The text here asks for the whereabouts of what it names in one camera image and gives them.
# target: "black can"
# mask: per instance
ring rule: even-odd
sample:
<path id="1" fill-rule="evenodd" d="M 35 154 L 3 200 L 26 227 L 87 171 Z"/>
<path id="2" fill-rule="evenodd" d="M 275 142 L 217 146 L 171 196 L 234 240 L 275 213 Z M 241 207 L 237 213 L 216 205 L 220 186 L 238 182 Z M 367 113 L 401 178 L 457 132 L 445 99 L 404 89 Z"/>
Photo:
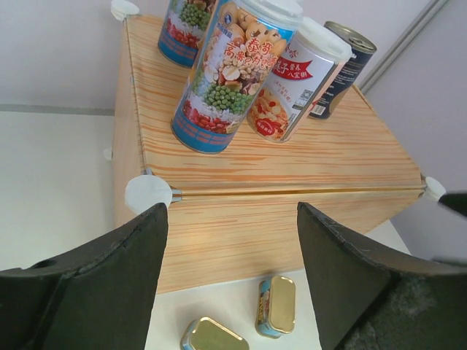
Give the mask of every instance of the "black can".
<path id="1" fill-rule="evenodd" d="M 377 51 L 375 44 L 353 29 L 331 21 L 326 22 L 324 26 L 350 44 L 352 57 L 309 113 L 309 117 L 318 119 L 328 119 L 331 116 Z"/>

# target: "wood grain surface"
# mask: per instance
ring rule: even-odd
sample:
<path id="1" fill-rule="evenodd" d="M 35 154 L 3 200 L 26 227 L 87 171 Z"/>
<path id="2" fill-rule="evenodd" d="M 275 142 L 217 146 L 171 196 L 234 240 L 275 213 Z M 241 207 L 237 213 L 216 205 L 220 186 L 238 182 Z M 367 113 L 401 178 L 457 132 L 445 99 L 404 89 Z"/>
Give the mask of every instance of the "wood grain surface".
<path id="1" fill-rule="evenodd" d="M 405 190 L 184 198 L 169 209 L 158 293 L 302 268 L 299 201 L 367 233 L 419 194 Z"/>
<path id="2" fill-rule="evenodd" d="M 263 190 L 421 188 L 420 170 L 356 89 L 329 120 L 307 118 L 291 141 L 274 144 L 242 124 L 219 155 L 180 144 L 170 122 L 188 69 L 157 48 L 162 20 L 128 20 L 144 163 L 184 194 Z"/>
<path id="3" fill-rule="evenodd" d="M 124 28 L 117 96 L 115 99 L 115 130 L 112 145 L 115 227 L 120 227 L 135 217 L 134 213 L 125 205 L 125 188 L 128 181 L 141 175 L 144 169 L 132 75 L 128 35 Z"/>
<path id="4" fill-rule="evenodd" d="M 147 166 L 183 191 L 169 209 L 158 293 L 302 267 L 299 201 L 367 233 L 417 200 L 419 168 L 357 89 L 286 144 L 264 141 L 246 122 L 219 155 L 180 144 L 170 122 L 189 70 L 159 52 L 161 25 L 126 21 L 113 148 L 116 226 L 134 217 L 125 187 Z"/>

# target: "gold metal tin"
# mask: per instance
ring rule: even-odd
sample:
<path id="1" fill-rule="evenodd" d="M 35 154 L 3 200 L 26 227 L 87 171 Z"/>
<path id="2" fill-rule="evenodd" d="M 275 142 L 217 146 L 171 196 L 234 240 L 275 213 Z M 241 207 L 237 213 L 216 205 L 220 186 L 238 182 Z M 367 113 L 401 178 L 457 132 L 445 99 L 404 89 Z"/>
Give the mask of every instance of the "gold metal tin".
<path id="1" fill-rule="evenodd" d="M 295 327 L 296 286 L 291 279 L 274 276 L 260 284 L 256 330 L 266 337 L 278 338 Z"/>
<path id="2" fill-rule="evenodd" d="M 182 350 L 249 350 L 248 342 L 209 317 L 193 321 L 181 342 Z"/>

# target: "white floor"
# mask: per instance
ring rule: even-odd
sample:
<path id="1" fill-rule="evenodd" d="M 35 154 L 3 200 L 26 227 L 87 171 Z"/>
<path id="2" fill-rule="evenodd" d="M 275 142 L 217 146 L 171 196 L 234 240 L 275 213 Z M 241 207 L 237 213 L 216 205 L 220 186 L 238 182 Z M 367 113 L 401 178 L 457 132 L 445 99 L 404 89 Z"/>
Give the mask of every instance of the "white floor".
<path id="1" fill-rule="evenodd" d="M 0 112 L 0 271 L 27 268 L 112 229 L 113 117 Z M 373 239 L 408 252 L 390 222 Z M 158 295 L 146 349 L 179 349 L 188 323 L 212 316 L 254 349 L 320 349 L 304 271 L 296 329 L 278 341 L 253 327 L 259 279 Z"/>

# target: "canned drink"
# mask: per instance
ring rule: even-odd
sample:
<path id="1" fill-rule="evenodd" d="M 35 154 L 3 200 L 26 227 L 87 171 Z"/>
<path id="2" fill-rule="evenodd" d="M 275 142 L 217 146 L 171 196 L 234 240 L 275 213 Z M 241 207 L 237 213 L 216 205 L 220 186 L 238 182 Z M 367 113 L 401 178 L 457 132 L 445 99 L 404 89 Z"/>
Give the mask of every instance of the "canned drink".
<path id="1" fill-rule="evenodd" d="M 290 140 L 351 55 L 350 45 L 304 18 L 248 113 L 252 129 L 269 141 Z"/>
<path id="2" fill-rule="evenodd" d="M 295 283 L 274 276 L 260 284 L 256 330 L 260 335 L 278 339 L 295 327 Z"/>
<path id="3" fill-rule="evenodd" d="M 331 116 L 377 51 L 375 44 L 353 29 L 331 21 L 326 22 L 324 26 L 350 44 L 352 57 L 310 112 L 310 117 L 318 119 L 328 119 Z"/>
<path id="4" fill-rule="evenodd" d="M 301 23 L 287 0 L 219 0 L 193 81 L 172 120 L 175 136 L 203 153 L 222 152 Z"/>
<path id="5" fill-rule="evenodd" d="M 182 350 L 249 350 L 248 342 L 209 317 L 188 326 L 180 343 Z"/>
<path id="6" fill-rule="evenodd" d="M 216 0 L 171 0 L 159 36 L 159 50 L 169 60 L 191 67 L 215 4 Z"/>

